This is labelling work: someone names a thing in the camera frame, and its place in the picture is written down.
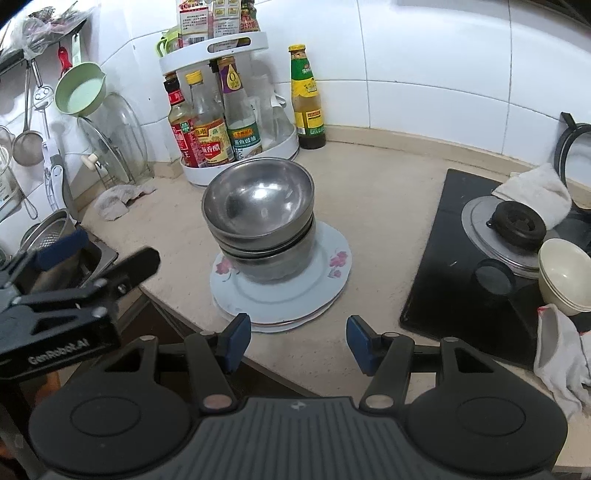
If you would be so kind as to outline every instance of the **countertop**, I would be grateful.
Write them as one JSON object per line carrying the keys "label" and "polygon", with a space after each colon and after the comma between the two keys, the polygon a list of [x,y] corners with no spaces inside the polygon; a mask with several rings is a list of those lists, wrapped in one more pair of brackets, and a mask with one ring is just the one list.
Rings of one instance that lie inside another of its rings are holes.
{"label": "countertop", "polygon": [[[359,401],[369,384],[345,341],[345,322],[361,315],[378,332],[397,330],[398,318],[427,243],[448,168],[495,180],[506,177],[464,164],[385,148],[329,142],[301,151],[296,161],[316,184],[316,218],[347,238],[353,268],[343,294],[318,319],[285,333],[254,333],[249,362],[273,376],[325,396]],[[222,330],[212,303],[209,273],[219,252],[202,218],[203,190],[177,179],[152,180],[157,190],[135,201],[129,212],[105,222],[88,208],[83,225],[120,253],[149,245],[161,255],[157,275],[142,289],[199,329]],[[405,332],[416,343],[433,340]],[[507,367],[546,394],[532,372]],[[434,374],[413,374],[407,401],[434,386]],[[557,466],[591,466],[591,417],[569,424]]]}

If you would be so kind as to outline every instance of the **white towel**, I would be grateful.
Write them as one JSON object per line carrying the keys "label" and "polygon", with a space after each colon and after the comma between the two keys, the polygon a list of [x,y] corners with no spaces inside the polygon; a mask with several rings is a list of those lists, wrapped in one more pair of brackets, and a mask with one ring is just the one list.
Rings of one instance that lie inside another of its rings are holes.
{"label": "white towel", "polygon": [[523,173],[512,173],[511,178],[492,194],[501,200],[514,200],[534,209],[548,230],[566,218],[572,205],[568,189],[550,163]]}
{"label": "white towel", "polygon": [[581,337],[573,322],[553,303],[538,309],[538,348],[534,373],[552,392],[554,401],[570,419],[591,406],[584,385],[591,385]]}
{"label": "white towel", "polygon": [[140,195],[152,193],[156,187],[143,185],[117,185],[99,195],[95,201],[95,209],[103,220],[115,220],[129,212],[126,203]]}

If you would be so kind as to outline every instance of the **floral plate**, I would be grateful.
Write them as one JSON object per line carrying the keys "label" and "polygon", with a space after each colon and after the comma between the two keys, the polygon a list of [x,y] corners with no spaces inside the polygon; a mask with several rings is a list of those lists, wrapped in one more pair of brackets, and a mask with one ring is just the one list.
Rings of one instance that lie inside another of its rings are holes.
{"label": "floral plate", "polygon": [[213,263],[209,285],[217,305],[230,315],[245,312],[252,323],[263,325],[301,320],[343,290],[352,261],[342,233],[318,222],[312,259],[299,275],[257,283],[232,268],[220,253]]}

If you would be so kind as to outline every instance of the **black stove top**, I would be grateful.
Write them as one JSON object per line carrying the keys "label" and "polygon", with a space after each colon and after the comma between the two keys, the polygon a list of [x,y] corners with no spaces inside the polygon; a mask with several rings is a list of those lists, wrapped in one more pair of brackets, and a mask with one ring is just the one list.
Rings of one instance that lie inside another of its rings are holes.
{"label": "black stove top", "polygon": [[[498,359],[531,369],[537,338],[537,308],[544,304],[537,280],[515,277],[516,292],[506,301],[475,295],[472,273],[487,256],[466,235],[462,210],[472,199],[500,185],[450,169],[400,325],[441,339],[455,336]],[[589,251],[591,225],[571,212],[554,229],[561,238]],[[580,332],[591,330],[591,314],[571,318]]]}

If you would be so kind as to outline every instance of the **yellow bottle cap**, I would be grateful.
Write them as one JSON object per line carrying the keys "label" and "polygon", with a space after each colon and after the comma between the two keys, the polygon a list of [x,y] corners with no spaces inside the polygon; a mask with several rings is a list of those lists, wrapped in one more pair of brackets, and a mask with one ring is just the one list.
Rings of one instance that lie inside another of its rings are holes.
{"label": "yellow bottle cap", "polygon": [[195,83],[199,83],[203,81],[203,75],[201,70],[196,70],[195,72],[191,72],[185,75],[187,79],[187,83],[189,85],[194,85]]}

